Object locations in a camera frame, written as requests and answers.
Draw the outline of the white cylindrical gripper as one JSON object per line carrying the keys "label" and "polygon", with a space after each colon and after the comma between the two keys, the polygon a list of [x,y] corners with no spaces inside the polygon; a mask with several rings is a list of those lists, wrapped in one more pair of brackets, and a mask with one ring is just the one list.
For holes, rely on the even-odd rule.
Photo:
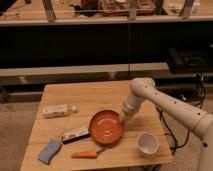
{"label": "white cylindrical gripper", "polygon": [[143,99],[135,95],[129,95],[123,102],[119,116],[122,123],[131,120],[134,115],[139,111]]}

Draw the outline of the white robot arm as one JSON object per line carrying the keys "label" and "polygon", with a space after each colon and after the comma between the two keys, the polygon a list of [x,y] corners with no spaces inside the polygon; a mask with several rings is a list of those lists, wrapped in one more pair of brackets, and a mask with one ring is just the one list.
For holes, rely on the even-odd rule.
{"label": "white robot arm", "polygon": [[145,100],[168,113],[201,140],[196,171],[213,171],[213,114],[159,91],[152,78],[135,78],[130,82],[129,95],[121,107],[122,121],[132,119]]}

